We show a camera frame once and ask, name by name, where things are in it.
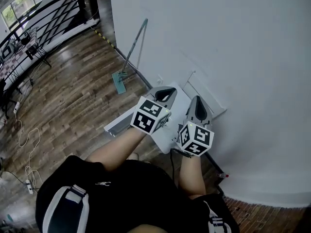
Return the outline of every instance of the white box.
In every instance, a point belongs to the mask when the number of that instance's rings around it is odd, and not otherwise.
[[[145,97],[140,97],[131,125],[147,134],[152,134],[164,126],[171,114],[169,109]]]
[[[188,121],[180,130],[179,138],[182,151],[201,156],[211,148],[214,132]]]

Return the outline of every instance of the white cable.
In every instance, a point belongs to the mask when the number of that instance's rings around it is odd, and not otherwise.
[[[38,128],[35,128],[35,129],[29,131],[29,133],[28,133],[28,135],[27,135],[26,142],[25,142],[23,145],[21,145],[21,144],[20,144],[20,139],[21,139],[21,135],[22,135],[23,123],[22,123],[22,121],[19,120],[19,119],[17,119],[17,122],[20,122],[20,124],[21,124],[21,126],[20,126],[20,135],[19,135],[19,140],[18,140],[18,145],[19,145],[21,148],[24,147],[24,146],[27,144],[28,139],[29,139],[29,135],[30,135],[31,132],[33,132],[33,131],[35,131],[35,130],[38,130],[38,132],[39,132],[39,140],[38,140],[37,144],[35,145],[34,149],[30,152],[29,158],[28,158],[28,165],[25,167],[25,176],[26,176],[26,179],[27,179],[27,180],[30,180],[30,182],[32,183],[33,188],[36,189],[37,180],[36,180],[36,178],[35,178],[35,172],[38,173],[39,178],[40,178],[40,180],[41,180],[42,183],[43,183],[43,181],[42,181],[42,178],[41,178],[41,175],[40,175],[39,171],[38,171],[38,170],[33,170],[32,167],[30,166],[30,157],[31,157],[31,154],[35,151],[36,147],[38,146],[38,144],[39,144],[40,141],[41,141],[40,130],[39,130]]]
[[[91,19],[97,14],[98,10],[99,10],[99,9],[97,9],[96,13],[95,13],[89,20],[91,20]],[[54,52],[55,50],[57,50],[58,47],[59,47],[65,40],[66,40],[66,39],[64,39],[61,43],[59,43],[59,45],[58,45],[52,52]],[[35,74],[33,75],[33,77],[37,74],[38,70],[39,70],[40,67],[42,66],[42,64],[43,64],[43,62],[45,61],[45,59],[46,59],[46,57],[48,56],[48,54],[46,54],[46,56],[45,56],[45,58],[43,59],[43,61],[41,62],[41,64],[38,65],[37,67],[35,67],[35,68],[33,69],[33,71],[32,71],[32,73],[30,74],[28,80],[31,79],[31,75],[33,74],[33,72],[35,71],[35,69],[36,69],[36,72],[35,72]],[[27,90],[28,90],[29,85],[30,85],[30,82],[29,82],[29,84],[28,84],[28,86],[27,86],[27,88],[26,88],[26,90],[25,90],[25,92],[24,92],[24,94],[23,94],[23,97],[21,97],[21,95],[20,95],[20,97],[19,97],[19,103],[21,103],[22,100],[24,99],[25,94],[26,94],[26,92],[27,92]],[[35,151],[36,147],[38,146],[38,144],[39,144],[40,141],[41,141],[40,130],[39,130],[38,128],[34,128],[33,130],[29,131],[29,133],[28,133],[28,135],[27,135],[26,142],[21,146],[21,145],[20,145],[20,139],[21,139],[21,135],[22,135],[23,123],[22,123],[21,120],[17,119],[16,114],[15,114],[15,118],[16,118],[16,121],[17,121],[17,122],[19,121],[20,124],[21,124],[21,126],[20,126],[20,136],[19,136],[19,140],[18,140],[18,145],[19,145],[21,148],[24,147],[24,146],[27,144],[28,139],[29,139],[29,134],[30,134],[31,132],[33,132],[33,131],[35,131],[35,130],[38,130],[38,133],[39,133],[39,141],[38,141],[37,144],[35,145],[34,149],[30,152],[29,158],[28,158],[28,165],[25,167],[25,176],[26,176],[26,179],[27,179],[27,180],[30,180],[30,182],[32,183],[33,189],[34,189],[35,192],[37,193],[37,191],[36,191],[37,180],[36,180],[36,178],[35,178],[35,172],[38,173],[39,178],[40,178],[40,180],[41,180],[42,183],[43,183],[43,180],[42,180],[42,178],[41,178],[41,175],[40,175],[39,171],[38,171],[38,170],[33,170],[32,167],[30,166],[30,157],[31,157],[31,154]]]

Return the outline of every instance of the white shoe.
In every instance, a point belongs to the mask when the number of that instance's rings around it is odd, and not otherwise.
[[[131,153],[127,160],[139,161],[139,155],[137,153]]]

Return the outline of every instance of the cable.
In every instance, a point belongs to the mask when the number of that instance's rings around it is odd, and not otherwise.
[[[21,182],[23,185],[25,185],[25,183],[24,183],[23,181],[21,181],[14,173],[11,173],[10,171],[3,171],[3,172],[7,172],[7,173],[12,174],[15,178],[17,178],[17,180],[18,180],[19,182]]]
[[[39,140],[38,140],[37,144],[35,145],[34,149],[30,152],[29,158],[28,158],[28,165],[25,167],[25,176],[26,176],[26,179],[27,179],[27,180],[30,180],[30,182],[31,182],[31,184],[32,184],[32,186],[33,186],[33,188],[35,189],[35,186],[36,186],[36,184],[37,184],[37,181],[36,181],[36,178],[35,178],[35,172],[38,173],[38,175],[39,175],[40,180],[42,181],[42,183],[43,183],[43,180],[42,180],[42,178],[41,178],[41,175],[40,175],[39,171],[38,171],[38,170],[33,170],[32,167],[30,166],[30,157],[31,157],[31,154],[35,151],[36,147],[38,146],[38,144],[39,144],[40,141],[41,141],[40,130],[39,130],[38,128],[34,128],[33,130],[29,131],[29,133],[28,133],[28,135],[27,135],[26,142],[25,142],[23,145],[21,145],[21,144],[20,144],[20,139],[21,139],[21,135],[22,135],[23,122],[22,122],[21,120],[17,119],[16,114],[15,114],[15,118],[16,118],[16,121],[17,121],[17,122],[20,122],[20,123],[21,123],[21,126],[20,126],[20,136],[19,136],[19,140],[18,140],[18,145],[19,145],[19,147],[22,148],[22,147],[24,147],[24,146],[27,144],[27,142],[28,142],[28,140],[29,140],[29,135],[30,135],[31,132],[33,132],[33,131],[35,131],[35,130],[38,130],[38,132],[39,132]]]
[[[99,10],[99,9],[97,9],[96,13],[95,13],[89,20],[91,20],[91,19],[97,14],[98,10]],[[45,58],[43,59],[43,61],[41,62],[41,64],[38,65],[37,67],[35,67],[35,68],[33,69],[33,71],[32,71],[32,73],[30,74],[28,80],[31,79],[31,75],[34,73],[35,70],[36,70],[36,72],[35,72],[35,74],[33,75],[33,77],[37,74],[38,70],[39,70],[40,67],[42,66],[42,64],[43,64],[43,62],[45,61],[45,59],[47,58],[48,54],[51,54],[52,52],[54,52],[55,50],[57,50],[58,47],[59,47],[65,40],[66,40],[66,39],[64,39],[61,43],[59,43],[58,46],[57,46],[53,51],[51,51],[51,52],[49,52],[49,53],[46,54],[46,56],[45,56]],[[24,99],[25,94],[26,94],[26,92],[27,92],[27,90],[28,90],[28,88],[29,88],[29,85],[30,85],[30,83],[28,84],[28,86],[27,86],[27,88],[26,88],[26,90],[25,90],[25,92],[24,92],[24,94],[23,94],[23,97],[20,95],[20,97],[19,97],[19,103],[21,103],[22,100]],[[28,133],[28,135],[27,135],[26,142],[21,146],[21,145],[20,145],[20,139],[21,139],[21,135],[22,135],[23,123],[22,123],[21,120],[19,120],[19,119],[17,118],[17,115],[16,115],[16,114],[15,114],[15,119],[16,119],[17,122],[20,122],[20,123],[21,123],[21,126],[20,126],[20,136],[19,136],[19,140],[18,140],[18,145],[19,145],[19,147],[22,148],[22,147],[24,147],[24,146],[27,144],[28,139],[29,139],[29,134],[30,134],[31,132],[33,132],[33,131],[35,131],[35,130],[38,130],[38,133],[39,133],[39,141],[38,141],[37,144],[35,145],[34,149],[30,152],[29,158],[28,158],[28,165],[25,167],[25,176],[26,176],[26,179],[27,179],[27,180],[30,180],[30,182],[32,183],[33,190],[37,193],[36,190],[37,190],[38,188],[35,187],[35,186],[36,186],[36,183],[37,183],[36,178],[35,178],[35,172],[38,173],[38,175],[39,175],[40,180],[41,180],[42,183],[43,183],[43,180],[42,180],[42,178],[41,178],[41,175],[40,175],[39,171],[38,171],[38,170],[33,170],[32,167],[30,166],[30,157],[31,157],[31,154],[35,151],[36,147],[38,146],[38,144],[39,144],[40,141],[41,141],[40,130],[39,130],[38,128],[34,128],[33,130],[29,131],[29,133]]]

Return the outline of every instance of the electrical outlet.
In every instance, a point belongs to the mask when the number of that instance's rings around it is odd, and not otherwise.
[[[30,180],[26,180],[26,184],[27,184],[28,192],[30,194],[34,194],[34,189],[33,189],[33,186],[30,183]]]
[[[19,106],[20,106],[20,103],[19,102],[17,102],[16,103],[16,105],[15,105],[15,108],[14,108],[14,114],[16,114],[17,113],[17,111],[18,111],[18,109],[19,109]]]

